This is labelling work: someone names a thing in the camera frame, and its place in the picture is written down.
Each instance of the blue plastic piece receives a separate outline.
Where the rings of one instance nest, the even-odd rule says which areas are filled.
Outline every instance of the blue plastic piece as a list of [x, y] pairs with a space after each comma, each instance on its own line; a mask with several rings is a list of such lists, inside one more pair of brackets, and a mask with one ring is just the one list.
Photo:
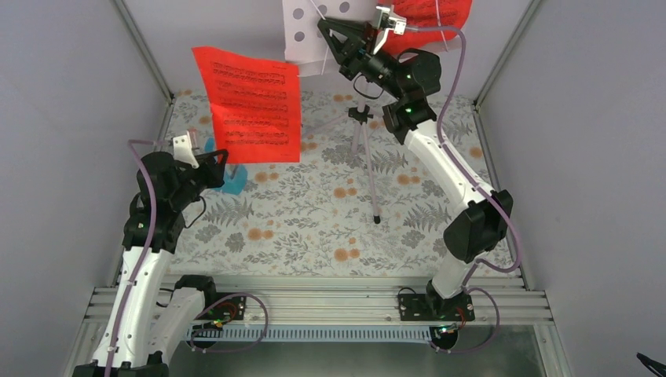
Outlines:
[[[215, 150], [215, 139], [212, 137], [206, 140], [203, 146], [205, 153]], [[213, 188], [217, 192], [225, 194], [239, 195], [247, 184], [247, 169], [243, 165], [235, 165], [232, 169], [225, 169], [225, 183], [220, 188]]]

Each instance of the floral tablecloth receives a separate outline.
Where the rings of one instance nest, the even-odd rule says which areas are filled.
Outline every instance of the floral tablecloth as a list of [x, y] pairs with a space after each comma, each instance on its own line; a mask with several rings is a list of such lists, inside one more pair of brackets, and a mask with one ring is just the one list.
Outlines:
[[[431, 96], [438, 112], [442, 95]], [[355, 106], [350, 93], [302, 92], [302, 123], [308, 130]], [[380, 104], [373, 103], [379, 109]], [[470, 100], [456, 97], [445, 116], [446, 133], [486, 181]], [[386, 131], [381, 119], [371, 133], [382, 222], [373, 222], [364, 172], [364, 150], [350, 153], [354, 123], [304, 137], [301, 162], [245, 165], [247, 184], [239, 195], [207, 190], [206, 213], [181, 234], [171, 273], [268, 276], [432, 276], [447, 253], [442, 240], [452, 220], [448, 199], [424, 165]], [[204, 92], [179, 93], [167, 137], [197, 129], [213, 137]], [[202, 210], [185, 210], [190, 222]], [[489, 260], [510, 263], [505, 242]], [[485, 267], [479, 276], [503, 276]]]

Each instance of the purple cable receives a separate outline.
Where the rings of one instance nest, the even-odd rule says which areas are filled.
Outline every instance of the purple cable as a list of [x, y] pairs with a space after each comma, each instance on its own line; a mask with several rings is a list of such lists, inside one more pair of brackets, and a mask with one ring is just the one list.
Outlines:
[[451, 103], [451, 100], [453, 99], [453, 94], [456, 91], [456, 87], [458, 86], [458, 80], [460, 79], [460, 72], [463, 70], [463, 62], [465, 61], [465, 52], [467, 50], [467, 39], [465, 38], [465, 34], [458, 29], [457, 27], [453, 26], [436, 26], [436, 27], [410, 27], [407, 26], [407, 30], [410, 31], [453, 31], [455, 32], [459, 37], [460, 37], [460, 42], [461, 42], [461, 47], [460, 47], [460, 61], [458, 62], [458, 70], [456, 71], [456, 77], [453, 79], [453, 85], [451, 85], [451, 91], [448, 93], [448, 97], [446, 98], [446, 102], [444, 103], [444, 106], [441, 108], [441, 111], [439, 113], [439, 116], [437, 117], [437, 139], [439, 139], [440, 145], [444, 152], [448, 155], [448, 157], [453, 161], [453, 163], [456, 165], [458, 170], [460, 170], [461, 173], [465, 176], [465, 178], [470, 182], [472, 187], [479, 191], [479, 193], [488, 200], [488, 202], [495, 207], [499, 215], [502, 217], [502, 219], [507, 223], [507, 226], [509, 227], [509, 230], [511, 231], [511, 234], [514, 236], [514, 240], [516, 242], [516, 260], [514, 261], [514, 264], [511, 265], [510, 267], [507, 268], [502, 268], [498, 267], [496, 265], [493, 265], [492, 263], [486, 261], [485, 259], [479, 259], [474, 263], [474, 267], [470, 269], [469, 273], [467, 276], [465, 276], [465, 280], [463, 283], [463, 286], [467, 284], [467, 281], [472, 277], [472, 274], [476, 270], [477, 264], [478, 263], [483, 263], [486, 266], [488, 266], [491, 269], [494, 269], [497, 272], [500, 273], [511, 273], [515, 271], [521, 264], [522, 262], [522, 239], [520, 237], [520, 234], [518, 233], [518, 230], [514, 226], [514, 223], [511, 221], [509, 218], [509, 215], [504, 211], [504, 209], [488, 194], [483, 188], [479, 187], [478, 182], [474, 180], [474, 177], [472, 177], [467, 170], [463, 167], [462, 163], [456, 158], [456, 156], [453, 154], [451, 149], [448, 147], [448, 145], [445, 144], [445, 139], [444, 139], [444, 134], [443, 134], [443, 129], [444, 129], [444, 113], [446, 112], [446, 109], [448, 108], [449, 104]]
[[247, 350], [250, 350], [250, 349], [254, 348], [257, 344], [259, 344], [266, 337], [266, 333], [269, 330], [269, 311], [266, 309], [266, 306], [264, 305], [262, 300], [260, 300], [257, 296], [251, 295], [249, 293], [234, 293], [234, 294], [231, 294], [231, 295], [226, 295], [225, 297], [220, 298], [219, 300], [217, 300], [213, 305], [208, 306], [206, 309], [204, 309], [203, 312], [199, 313], [199, 315], [196, 316], [195, 319], [196, 320], [199, 319], [201, 316], [203, 316], [204, 314], [206, 314], [210, 310], [212, 310], [215, 306], [218, 306], [221, 303], [223, 303], [224, 301], [227, 301], [230, 298], [234, 298], [234, 297], [249, 297], [249, 298], [252, 298], [253, 300], [255, 300], [259, 304], [259, 306], [261, 306], [262, 310], [264, 311], [264, 315], [265, 315], [264, 329], [262, 330], [262, 333], [259, 335], [257, 340], [250, 343], [248, 346], [236, 348], [234, 350], [206, 350], [204, 348], [199, 348], [199, 347], [194, 345], [194, 338], [198, 334], [200, 334], [204, 331], [210, 331], [209, 328], [200, 328], [199, 330], [194, 331], [192, 333], [192, 336], [190, 336], [190, 339], [189, 339], [189, 345], [192, 347], [193, 350], [201, 351], [203, 353], [237, 353], [237, 352], [243, 352], [243, 351], [247, 351]]
[[[130, 151], [132, 152], [132, 156], [134, 157], [134, 160], [139, 166], [141, 175], [144, 176], [146, 186], [148, 187], [148, 195], [150, 196], [150, 224], [148, 225], [148, 235], [146, 236], [144, 248], [143, 251], [141, 251], [141, 255], [139, 256], [137, 265], [134, 266], [134, 270], [132, 270], [132, 273], [130, 274], [129, 281], [136, 280], [139, 270], [141, 269], [141, 265], [143, 264], [146, 255], [148, 255], [148, 249], [150, 248], [150, 243], [152, 242], [152, 236], [155, 233], [155, 222], [157, 219], [157, 200], [155, 197], [155, 188], [152, 186], [152, 181], [150, 180], [150, 175], [148, 175], [148, 170], [146, 170], [144, 163], [141, 161], [141, 157], [137, 153], [136, 149], [134, 149], [133, 146], [134, 144], [159, 145], [159, 142], [147, 141], [147, 140], [127, 141], [127, 146], [130, 147]], [[125, 311], [125, 306], [127, 305], [127, 300], [130, 297], [130, 291], [132, 290], [133, 286], [134, 286], [133, 284], [127, 284], [125, 286], [125, 291], [123, 292], [123, 296], [121, 297], [120, 303], [118, 304], [118, 310], [115, 312], [115, 319], [113, 321], [113, 328], [111, 330], [111, 340], [109, 343], [109, 346], [112, 350], [108, 352], [106, 367], [104, 368], [104, 377], [111, 377], [113, 356], [115, 355], [115, 347], [117, 343], [116, 341], [118, 338], [118, 332], [120, 331], [120, 321], [123, 318], [123, 312]]]
[[[495, 329], [492, 331], [492, 334], [490, 335], [490, 337], [488, 339], [486, 339], [486, 341], [483, 342], [482, 344], [480, 344], [476, 347], [469, 348], [468, 350], [444, 350], [443, 352], [446, 352], [447, 354], [463, 355], [465, 353], [472, 353], [472, 352], [483, 350], [497, 336], [497, 333], [500, 332], [500, 326], [499, 326], [500, 325], [500, 308], [497, 306], [497, 302], [495, 302], [495, 299], [488, 293], [488, 291], [486, 291], [483, 288], [474, 287], [474, 288], [470, 288], [470, 289], [465, 289], [465, 293], [467, 293], [467, 294], [469, 294], [471, 292], [474, 292], [474, 291], [479, 291], [479, 292], [483, 293], [484, 295], [488, 296], [488, 298], [490, 299], [490, 302], [492, 302], [492, 306], [495, 308], [495, 316], [496, 316]], [[435, 344], [433, 342], [429, 342], [429, 344], [430, 344], [431, 347], [435, 348], [435, 353], [440, 352], [440, 348], [435, 346]]]

